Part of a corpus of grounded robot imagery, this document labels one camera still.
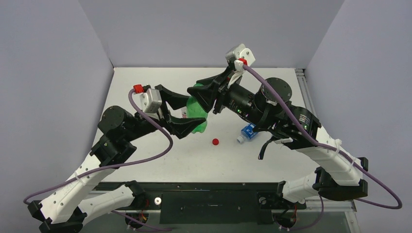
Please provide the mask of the green plastic bottle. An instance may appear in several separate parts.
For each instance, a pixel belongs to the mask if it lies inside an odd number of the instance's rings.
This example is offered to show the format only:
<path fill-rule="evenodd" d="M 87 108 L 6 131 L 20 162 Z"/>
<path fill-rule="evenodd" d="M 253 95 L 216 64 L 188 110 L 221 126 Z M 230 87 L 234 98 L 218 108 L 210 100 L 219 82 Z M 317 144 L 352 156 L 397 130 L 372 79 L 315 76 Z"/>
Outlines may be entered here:
<path fill-rule="evenodd" d="M 188 118 L 205 118 L 205 122 L 202 124 L 198 125 L 192 133 L 203 133 L 206 130 L 207 127 L 207 117 L 208 113 L 204 111 L 204 109 L 201 107 L 201 105 L 198 103 L 198 101 L 193 97 L 190 96 L 187 104 L 187 117 Z"/>

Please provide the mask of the red bottle cap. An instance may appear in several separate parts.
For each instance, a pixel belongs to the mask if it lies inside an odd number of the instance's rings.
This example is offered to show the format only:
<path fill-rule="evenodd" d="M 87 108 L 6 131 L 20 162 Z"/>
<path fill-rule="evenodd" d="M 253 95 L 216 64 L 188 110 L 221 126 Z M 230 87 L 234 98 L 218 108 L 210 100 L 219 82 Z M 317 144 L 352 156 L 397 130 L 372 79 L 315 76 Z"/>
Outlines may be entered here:
<path fill-rule="evenodd" d="M 219 144 L 219 140 L 217 139 L 217 138 L 214 138 L 213 140 L 212 140 L 212 144 L 213 145 L 218 145 Z"/>

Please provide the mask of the red label clear bottle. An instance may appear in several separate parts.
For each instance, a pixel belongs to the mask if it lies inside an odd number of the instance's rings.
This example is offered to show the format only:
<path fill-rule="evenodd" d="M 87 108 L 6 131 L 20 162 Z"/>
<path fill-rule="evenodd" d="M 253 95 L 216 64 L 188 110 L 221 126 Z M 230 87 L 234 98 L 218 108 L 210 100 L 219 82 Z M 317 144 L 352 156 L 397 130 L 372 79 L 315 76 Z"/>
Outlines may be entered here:
<path fill-rule="evenodd" d="M 181 115 L 182 115 L 182 118 L 187 118 L 187 108 L 186 107 L 183 107 L 181 109 Z"/>

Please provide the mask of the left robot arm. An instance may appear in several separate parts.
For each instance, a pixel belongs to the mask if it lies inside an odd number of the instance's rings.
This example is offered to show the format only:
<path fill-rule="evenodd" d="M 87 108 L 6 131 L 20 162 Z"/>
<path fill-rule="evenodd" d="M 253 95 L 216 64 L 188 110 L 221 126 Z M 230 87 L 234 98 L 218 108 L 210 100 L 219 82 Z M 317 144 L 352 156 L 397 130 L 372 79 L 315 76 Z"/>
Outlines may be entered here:
<path fill-rule="evenodd" d="M 48 189 L 42 200 L 24 199 L 31 216 L 40 221 L 42 233 L 77 233 L 90 221 L 123 207 L 138 209 L 148 204 L 145 191 L 137 181 L 119 184 L 114 190 L 89 198 L 89 193 L 108 175 L 122 166 L 129 166 L 129 157 L 136 151 L 133 141 L 155 131 L 168 139 L 188 136 L 205 117 L 176 118 L 168 107 L 186 106 L 188 96 L 180 95 L 159 85 L 135 85 L 134 94 L 154 94 L 155 100 L 134 114 L 120 106 L 108 107 L 98 124 L 101 138 L 91 148 L 82 164 L 62 184 Z"/>

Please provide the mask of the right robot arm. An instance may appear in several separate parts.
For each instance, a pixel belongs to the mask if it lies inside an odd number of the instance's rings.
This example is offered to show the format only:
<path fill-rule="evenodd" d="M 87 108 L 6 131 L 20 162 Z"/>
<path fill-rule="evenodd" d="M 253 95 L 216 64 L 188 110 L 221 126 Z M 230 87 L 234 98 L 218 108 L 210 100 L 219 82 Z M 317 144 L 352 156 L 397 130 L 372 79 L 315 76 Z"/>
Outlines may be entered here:
<path fill-rule="evenodd" d="M 313 196 L 344 201 L 368 195 L 362 172 L 368 168 L 367 159 L 344 157 L 340 142 L 327 135 L 319 119 L 292 104 L 292 89 L 286 81 L 270 77 L 268 86 L 261 85 L 252 93 L 239 81 L 230 82 L 234 74 L 226 70 L 198 80 L 187 91 L 205 111 L 218 114 L 227 108 L 253 124 L 256 132 L 269 132 L 270 142 L 300 152 L 318 165 L 313 173 L 278 185 L 274 194 L 278 206 L 287 207 Z"/>

